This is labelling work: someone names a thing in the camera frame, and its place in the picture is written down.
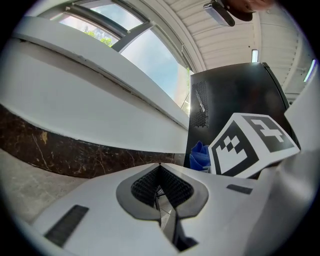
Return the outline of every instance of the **sky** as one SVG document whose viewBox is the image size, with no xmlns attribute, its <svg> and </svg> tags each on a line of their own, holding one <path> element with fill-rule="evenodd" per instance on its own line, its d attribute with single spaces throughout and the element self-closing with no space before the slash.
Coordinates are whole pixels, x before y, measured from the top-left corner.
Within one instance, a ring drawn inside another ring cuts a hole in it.
<svg viewBox="0 0 320 256">
<path fill-rule="evenodd" d="M 92 10 L 110 18 L 127 30 L 142 23 L 116 4 L 104 5 Z M 80 31 L 95 31 L 98 34 L 97 39 L 111 38 L 113 44 L 117 41 L 111 35 L 74 17 L 68 17 L 61 23 Z M 178 63 L 151 30 L 140 35 L 121 54 L 148 75 L 172 99 L 174 98 L 178 79 Z"/>
</svg>

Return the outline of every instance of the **black rubber strip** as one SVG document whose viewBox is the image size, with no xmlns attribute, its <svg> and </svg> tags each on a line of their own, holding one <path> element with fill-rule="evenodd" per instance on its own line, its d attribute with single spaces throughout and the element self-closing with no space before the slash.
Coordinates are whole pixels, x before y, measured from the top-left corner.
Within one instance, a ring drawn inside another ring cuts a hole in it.
<svg viewBox="0 0 320 256">
<path fill-rule="evenodd" d="M 45 234 L 48 240 L 62 247 L 80 221 L 84 218 L 89 208 L 81 205 L 73 206 L 58 222 Z"/>
<path fill-rule="evenodd" d="M 245 186 L 238 186 L 238 185 L 234 185 L 234 184 L 230 184 L 230 185 L 226 186 L 226 188 L 243 193 L 243 194 L 247 194 L 247 195 L 250 195 L 251 191 L 252 191 L 252 188 L 245 187 Z"/>
</svg>

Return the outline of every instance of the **ventilation grille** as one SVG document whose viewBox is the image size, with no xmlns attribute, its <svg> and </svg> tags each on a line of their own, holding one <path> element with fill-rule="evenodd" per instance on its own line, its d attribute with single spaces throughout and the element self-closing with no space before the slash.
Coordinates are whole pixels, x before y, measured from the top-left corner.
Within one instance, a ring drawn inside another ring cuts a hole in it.
<svg viewBox="0 0 320 256">
<path fill-rule="evenodd" d="M 194 188 L 183 179 L 160 166 L 161 188 L 170 204 L 176 208 L 187 201 L 194 193 Z"/>
<path fill-rule="evenodd" d="M 192 85 L 190 125 L 193 127 L 209 127 L 207 83 L 205 81 Z"/>
<path fill-rule="evenodd" d="M 189 183 L 161 166 L 136 180 L 131 186 L 131 192 L 136 199 L 153 207 L 159 186 L 174 208 L 187 201 L 194 193 L 194 188 Z"/>
<path fill-rule="evenodd" d="M 159 186 L 157 178 L 158 169 L 148 172 L 146 175 L 136 180 L 131 186 L 131 193 L 139 201 L 154 207 L 156 193 Z"/>
</svg>

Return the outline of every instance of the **black and white marker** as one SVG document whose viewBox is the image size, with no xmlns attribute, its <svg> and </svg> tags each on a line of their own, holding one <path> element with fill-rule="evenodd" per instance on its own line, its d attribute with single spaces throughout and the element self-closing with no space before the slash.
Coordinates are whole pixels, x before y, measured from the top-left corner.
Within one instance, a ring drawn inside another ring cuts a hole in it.
<svg viewBox="0 0 320 256">
<path fill-rule="evenodd" d="M 211 173 L 248 178 L 299 151 L 270 116 L 234 113 L 209 146 Z"/>
</svg>

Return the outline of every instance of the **brown marble wall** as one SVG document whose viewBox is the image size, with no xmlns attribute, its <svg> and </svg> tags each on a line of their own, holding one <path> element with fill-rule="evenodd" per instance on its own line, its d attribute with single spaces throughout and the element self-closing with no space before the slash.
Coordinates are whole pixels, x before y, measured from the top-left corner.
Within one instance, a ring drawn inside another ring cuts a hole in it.
<svg viewBox="0 0 320 256">
<path fill-rule="evenodd" d="M 0 118 L 0 148 L 57 174 L 94 178 L 148 163 L 184 163 L 184 154 L 137 151 L 64 137 L 33 126 L 2 105 Z"/>
</svg>

